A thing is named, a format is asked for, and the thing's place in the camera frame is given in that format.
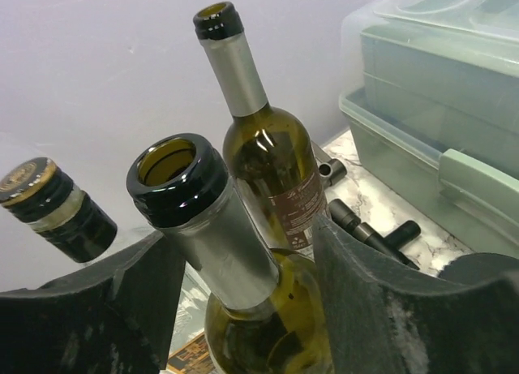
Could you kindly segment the green wine bottle tan label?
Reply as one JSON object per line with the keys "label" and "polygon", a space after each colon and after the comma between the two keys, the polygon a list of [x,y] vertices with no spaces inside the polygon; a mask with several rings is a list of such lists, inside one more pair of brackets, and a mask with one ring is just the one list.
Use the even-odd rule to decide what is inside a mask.
{"label": "green wine bottle tan label", "polygon": [[204,336],[217,371],[333,372],[315,263],[267,246],[207,139],[152,144],[131,165],[127,191],[210,289]]}

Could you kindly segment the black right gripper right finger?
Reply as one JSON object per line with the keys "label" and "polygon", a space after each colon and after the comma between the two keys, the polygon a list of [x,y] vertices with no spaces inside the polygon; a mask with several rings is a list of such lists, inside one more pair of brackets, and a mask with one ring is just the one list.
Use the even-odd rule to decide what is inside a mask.
{"label": "black right gripper right finger", "polygon": [[326,217],[313,231],[336,372],[517,372],[516,258],[463,255],[433,277]]}

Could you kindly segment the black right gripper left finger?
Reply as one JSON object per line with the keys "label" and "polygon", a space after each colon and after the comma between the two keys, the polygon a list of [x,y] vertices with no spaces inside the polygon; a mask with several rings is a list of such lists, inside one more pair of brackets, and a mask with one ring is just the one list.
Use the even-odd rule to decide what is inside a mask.
{"label": "black right gripper left finger", "polygon": [[158,373],[185,260],[152,233],[38,289],[1,294],[3,373]]}

